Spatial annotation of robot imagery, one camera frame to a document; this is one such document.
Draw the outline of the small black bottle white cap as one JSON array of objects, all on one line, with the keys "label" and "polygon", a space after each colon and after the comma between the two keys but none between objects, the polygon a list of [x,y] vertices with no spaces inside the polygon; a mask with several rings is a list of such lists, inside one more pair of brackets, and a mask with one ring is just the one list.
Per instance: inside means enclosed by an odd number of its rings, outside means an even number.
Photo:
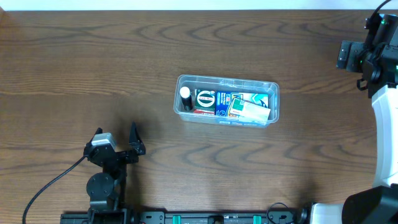
[{"label": "small black bottle white cap", "polygon": [[184,110],[191,111],[193,109],[193,105],[192,105],[192,95],[190,89],[187,86],[183,86],[181,87],[179,93]]}]

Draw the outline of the blue Kool Fever box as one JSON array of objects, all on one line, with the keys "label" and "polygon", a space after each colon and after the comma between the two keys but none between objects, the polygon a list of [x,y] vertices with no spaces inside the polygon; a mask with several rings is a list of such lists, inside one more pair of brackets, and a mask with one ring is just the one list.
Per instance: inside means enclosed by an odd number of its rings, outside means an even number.
[{"label": "blue Kool Fever box", "polygon": [[215,115],[236,117],[229,112],[230,104],[234,98],[249,101],[265,108],[269,107],[268,94],[219,91],[216,93]]}]

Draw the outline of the white green medicine box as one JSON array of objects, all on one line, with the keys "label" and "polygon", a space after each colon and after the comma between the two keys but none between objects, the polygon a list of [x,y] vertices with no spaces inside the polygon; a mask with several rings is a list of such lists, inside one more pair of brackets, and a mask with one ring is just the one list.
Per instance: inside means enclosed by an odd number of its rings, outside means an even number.
[{"label": "white green medicine box", "polygon": [[267,121],[271,110],[240,98],[234,98],[228,112],[246,119]]}]

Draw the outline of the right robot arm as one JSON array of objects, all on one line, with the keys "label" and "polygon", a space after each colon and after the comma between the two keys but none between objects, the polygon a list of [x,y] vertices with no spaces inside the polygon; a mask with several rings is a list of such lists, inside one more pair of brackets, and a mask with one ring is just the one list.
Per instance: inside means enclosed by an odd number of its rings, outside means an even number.
[{"label": "right robot arm", "polygon": [[342,41],[337,68],[361,73],[376,117],[377,162],[373,186],[342,204],[314,203],[302,223],[397,223],[397,16],[374,11],[364,42]]}]

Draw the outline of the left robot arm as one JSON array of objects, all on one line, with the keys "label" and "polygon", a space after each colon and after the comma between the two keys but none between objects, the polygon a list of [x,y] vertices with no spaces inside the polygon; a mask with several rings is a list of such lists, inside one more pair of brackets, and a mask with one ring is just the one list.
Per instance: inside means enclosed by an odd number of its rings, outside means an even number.
[{"label": "left robot arm", "polygon": [[111,133],[98,128],[86,144],[83,155],[89,162],[102,168],[86,185],[90,197],[90,208],[96,212],[116,211],[123,207],[125,198],[127,165],[137,163],[146,153],[136,123],[131,124],[130,150],[116,151],[116,140]]}]

